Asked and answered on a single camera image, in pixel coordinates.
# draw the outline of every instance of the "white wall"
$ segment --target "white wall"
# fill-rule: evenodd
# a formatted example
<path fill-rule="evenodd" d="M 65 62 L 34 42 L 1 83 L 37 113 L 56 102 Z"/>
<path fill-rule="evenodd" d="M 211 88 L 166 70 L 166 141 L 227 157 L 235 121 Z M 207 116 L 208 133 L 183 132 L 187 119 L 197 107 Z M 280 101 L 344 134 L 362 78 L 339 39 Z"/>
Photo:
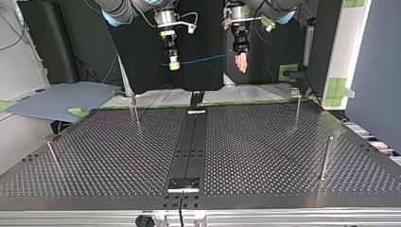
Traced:
<path fill-rule="evenodd" d="M 15 10 L 12 0 L 0 0 L 0 4 Z M 2 15 L 18 28 L 3 10 Z M 0 48 L 18 38 L 0 17 Z M 0 100 L 20 98 L 45 87 L 47 81 L 40 73 L 42 64 L 35 58 L 31 47 L 24 42 L 0 51 Z M 49 124 L 50 121 L 39 118 L 0 113 L 0 174 L 44 144 L 43 139 L 51 133 Z"/>
<path fill-rule="evenodd" d="M 15 10 L 13 0 L 0 0 L 0 4 Z M 15 28 L 18 28 L 19 25 L 15 20 L 2 9 L 0 10 L 2 15 L 6 16 Z M 0 48 L 13 44 L 18 38 L 0 17 Z M 0 51 L 0 100 L 12 100 L 45 87 L 47 81 L 40 73 L 42 65 L 35 58 L 31 47 L 24 42 Z"/>

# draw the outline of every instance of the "white panel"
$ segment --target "white panel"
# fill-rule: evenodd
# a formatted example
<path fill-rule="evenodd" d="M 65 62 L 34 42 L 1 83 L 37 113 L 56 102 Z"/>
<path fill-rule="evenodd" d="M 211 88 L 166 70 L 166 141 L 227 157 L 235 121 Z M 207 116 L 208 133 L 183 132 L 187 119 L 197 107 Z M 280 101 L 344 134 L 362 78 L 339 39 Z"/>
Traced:
<path fill-rule="evenodd" d="M 1 0 L 0 4 L 15 10 L 12 0 Z M 0 11 L 15 28 L 18 28 L 19 25 L 15 20 L 2 9 Z M 0 48 L 19 39 L 2 17 L 0 17 L 0 31 Z M 0 51 L 0 100 L 11 100 L 45 87 L 46 81 L 40 74 L 38 66 L 41 64 L 35 58 L 31 47 L 24 42 Z"/>
<path fill-rule="evenodd" d="M 347 78 L 346 87 L 351 88 L 371 4 L 372 0 L 367 0 L 364 7 L 342 9 L 323 100 L 325 100 L 330 78 Z M 326 110 L 345 110 L 347 101 L 348 98 L 345 97 L 340 107 L 324 108 Z"/>
<path fill-rule="evenodd" d="M 0 174 L 44 144 L 51 121 L 12 115 L 0 121 Z"/>

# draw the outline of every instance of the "optical breadboard table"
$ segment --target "optical breadboard table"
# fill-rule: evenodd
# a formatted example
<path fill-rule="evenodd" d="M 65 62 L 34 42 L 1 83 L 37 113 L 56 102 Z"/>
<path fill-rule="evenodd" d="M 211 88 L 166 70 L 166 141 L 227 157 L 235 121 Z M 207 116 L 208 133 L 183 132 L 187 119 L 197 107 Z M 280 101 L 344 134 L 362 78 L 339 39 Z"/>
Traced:
<path fill-rule="evenodd" d="M 0 226 L 26 212 L 127 220 L 125 212 L 238 218 L 324 209 L 379 209 L 401 223 L 401 168 L 317 106 L 296 112 L 296 103 L 151 109 L 138 110 L 138 124 L 133 110 L 94 111 L 54 142 L 57 158 L 43 146 L 0 176 Z M 168 193 L 178 179 L 197 179 L 199 191 Z"/>

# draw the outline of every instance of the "blue cable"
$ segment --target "blue cable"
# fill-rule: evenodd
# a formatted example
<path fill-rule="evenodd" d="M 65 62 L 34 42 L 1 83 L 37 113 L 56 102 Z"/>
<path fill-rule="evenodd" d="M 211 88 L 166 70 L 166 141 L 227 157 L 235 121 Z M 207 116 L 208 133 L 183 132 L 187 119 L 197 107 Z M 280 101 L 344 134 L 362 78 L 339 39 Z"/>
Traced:
<path fill-rule="evenodd" d="M 201 60 L 180 62 L 180 64 L 198 63 L 198 62 L 202 62 L 202 61 L 209 61 L 209 60 L 213 60 L 213 59 L 225 58 L 225 57 L 232 56 L 232 55 L 235 55 L 235 53 L 223 54 L 223 55 L 216 55 L 216 56 L 212 56 L 212 57 L 209 57 L 209 58 L 206 58 L 206 59 L 201 59 Z M 160 65 L 161 65 L 161 66 L 168 66 L 167 63 L 160 63 Z"/>
<path fill-rule="evenodd" d="M 115 54 L 115 57 L 114 57 L 112 66 L 110 66 L 109 72 L 106 74 L 106 77 L 103 79 L 103 81 L 102 81 L 101 83 L 105 83 L 105 82 L 106 82 L 106 79 L 107 79 L 107 78 L 109 77 L 109 75 L 111 74 L 111 72 L 112 72 L 112 70 L 113 70 L 113 68 L 114 68 L 114 65 L 115 65 L 115 61 L 117 60 L 117 57 L 118 57 L 118 54 Z"/>

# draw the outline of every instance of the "black backdrop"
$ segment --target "black backdrop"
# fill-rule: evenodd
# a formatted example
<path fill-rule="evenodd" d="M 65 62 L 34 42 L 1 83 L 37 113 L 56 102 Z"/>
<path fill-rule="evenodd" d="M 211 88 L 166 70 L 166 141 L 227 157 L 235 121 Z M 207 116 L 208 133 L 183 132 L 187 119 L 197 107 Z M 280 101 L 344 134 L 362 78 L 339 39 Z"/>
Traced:
<path fill-rule="evenodd" d="M 177 42 L 180 61 L 223 54 L 225 48 L 220 25 L 223 7 L 223 0 L 180 1 L 176 12 L 185 14 L 196 11 L 199 15 L 194 35 L 187 33 L 186 26 L 179 30 Z M 152 11 L 147 13 L 148 18 L 153 15 Z M 148 26 L 142 17 L 135 18 L 129 26 L 109 26 L 109 30 L 135 93 L 142 94 L 165 84 L 187 91 L 219 90 L 223 86 L 223 59 L 185 64 L 174 72 L 161 66 L 161 63 L 167 63 L 167 59 L 159 31 Z"/>
<path fill-rule="evenodd" d="M 271 34 L 259 28 L 262 36 L 271 44 L 264 44 L 252 31 L 250 66 L 245 75 L 237 71 L 234 56 L 183 65 L 180 72 L 170 73 L 168 68 L 160 66 L 167 59 L 157 29 L 148 27 L 141 17 L 135 18 L 130 26 L 108 27 L 103 17 L 86 6 L 83 0 L 53 1 L 60 4 L 74 55 L 88 62 L 102 81 L 113 62 L 116 47 L 137 93 L 164 87 L 166 84 L 187 90 L 218 90 L 223 83 L 223 72 L 237 84 L 277 82 L 280 65 L 301 64 L 303 61 L 305 30 L 295 20 L 291 20 L 285 26 L 278 26 Z M 88 0 L 88 3 L 96 7 L 92 0 Z M 187 34 L 185 27 L 180 30 L 180 61 L 193 61 L 230 52 L 232 35 L 230 32 L 227 35 L 220 26 L 222 9 L 223 0 L 180 1 L 177 8 L 180 14 L 193 10 L 200 14 L 195 35 Z M 147 16 L 152 19 L 153 13 L 149 12 Z M 78 69 L 83 78 L 84 71 Z M 272 72 L 274 79 L 271 79 L 266 69 Z M 107 81 L 122 85 L 121 80 L 116 79 L 121 79 L 118 63 Z"/>

